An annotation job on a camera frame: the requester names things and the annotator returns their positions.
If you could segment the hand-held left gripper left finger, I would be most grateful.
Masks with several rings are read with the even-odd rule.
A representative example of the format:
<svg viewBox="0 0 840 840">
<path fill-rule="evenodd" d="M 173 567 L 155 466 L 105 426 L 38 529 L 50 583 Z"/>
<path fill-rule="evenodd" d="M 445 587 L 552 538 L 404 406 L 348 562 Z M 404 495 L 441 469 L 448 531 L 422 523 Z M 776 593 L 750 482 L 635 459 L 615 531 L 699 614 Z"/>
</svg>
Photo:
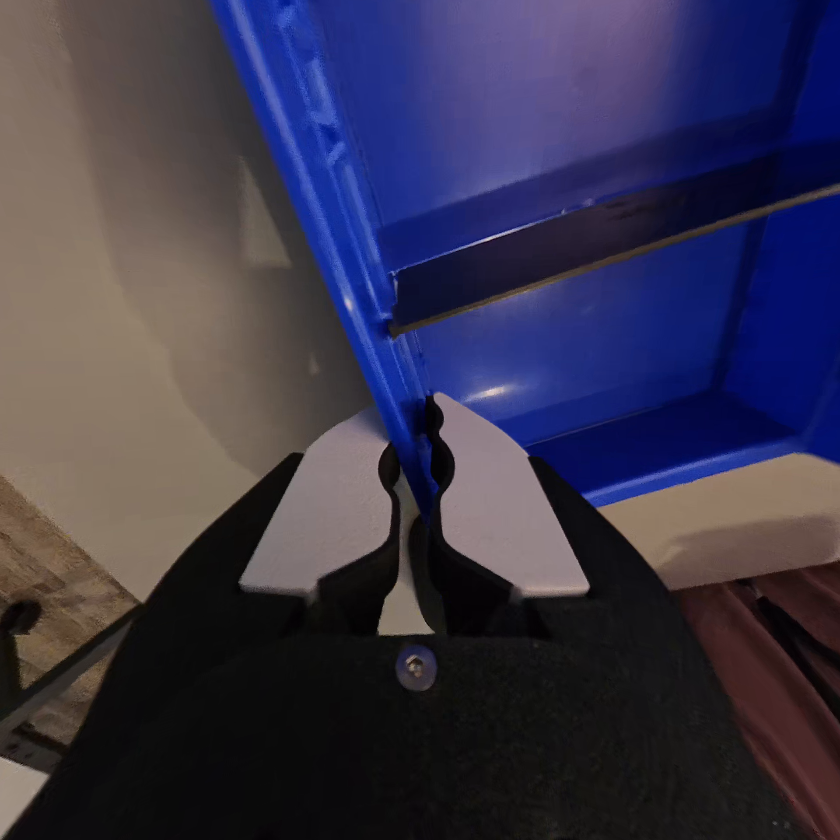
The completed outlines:
<svg viewBox="0 0 840 840">
<path fill-rule="evenodd" d="M 331 574 L 394 540 L 401 474 L 375 407 L 333 426 L 305 451 L 239 587 L 314 601 Z"/>
</svg>

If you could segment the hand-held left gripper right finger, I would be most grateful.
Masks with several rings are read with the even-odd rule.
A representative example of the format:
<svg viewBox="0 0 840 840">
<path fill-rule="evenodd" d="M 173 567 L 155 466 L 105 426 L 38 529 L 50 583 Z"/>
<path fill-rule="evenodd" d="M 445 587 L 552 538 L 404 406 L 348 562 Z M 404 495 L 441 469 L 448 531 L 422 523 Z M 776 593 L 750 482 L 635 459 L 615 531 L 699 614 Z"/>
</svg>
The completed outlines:
<svg viewBox="0 0 840 840">
<path fill-rule="evenodd" d="M 505 581 L 519 600 L 587 594 L 590 583 L 525 449 L 442 392 L 427 399 L 426 431 L 443 548 Z"/>
</svg>

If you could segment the blue divided plastic bin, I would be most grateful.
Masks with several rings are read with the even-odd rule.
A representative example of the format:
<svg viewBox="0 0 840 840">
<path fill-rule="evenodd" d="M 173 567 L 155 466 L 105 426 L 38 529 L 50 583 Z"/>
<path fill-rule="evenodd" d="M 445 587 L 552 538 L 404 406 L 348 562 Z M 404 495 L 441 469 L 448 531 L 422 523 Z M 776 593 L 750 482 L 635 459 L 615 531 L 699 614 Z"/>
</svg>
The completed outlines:
<svg viewBox="0 0 840 840">
<path fill-rule="evenodd" d="M 838 140 L 838 2 L 211 2 L 410 487 L 425 403 L 594 505 L 838 463 L 838 196 L 392 338 L 397 271 Z"/>
</svg>

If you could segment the person in maroon shirt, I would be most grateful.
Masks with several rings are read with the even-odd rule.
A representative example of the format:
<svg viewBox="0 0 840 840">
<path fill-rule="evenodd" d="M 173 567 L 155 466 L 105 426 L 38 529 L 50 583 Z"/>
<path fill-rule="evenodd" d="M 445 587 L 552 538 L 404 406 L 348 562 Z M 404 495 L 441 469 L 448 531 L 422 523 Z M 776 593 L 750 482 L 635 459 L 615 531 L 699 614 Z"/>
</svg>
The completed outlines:
<svg viewBox="0 0 840 840">
<path fill-rule="evenodd" d="M 809 838 L 838 838 L 838 562 L 677 600 L 760 768 Z"/>
</svg>

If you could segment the black bin divider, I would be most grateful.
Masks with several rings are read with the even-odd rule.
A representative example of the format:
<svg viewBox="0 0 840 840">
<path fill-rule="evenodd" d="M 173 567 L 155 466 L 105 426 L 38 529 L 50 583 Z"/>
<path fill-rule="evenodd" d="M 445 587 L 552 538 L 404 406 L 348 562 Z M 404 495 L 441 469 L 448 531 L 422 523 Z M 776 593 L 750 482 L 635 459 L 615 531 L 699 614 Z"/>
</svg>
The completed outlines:
<svg viewBox="0 0 840 840">
<path fill-rule="evenodd" d="M 388 333 L 395 339 L 838 193 L 839 141 L 825 140 L 576 209 L 400 269 Z"/>
</svg>

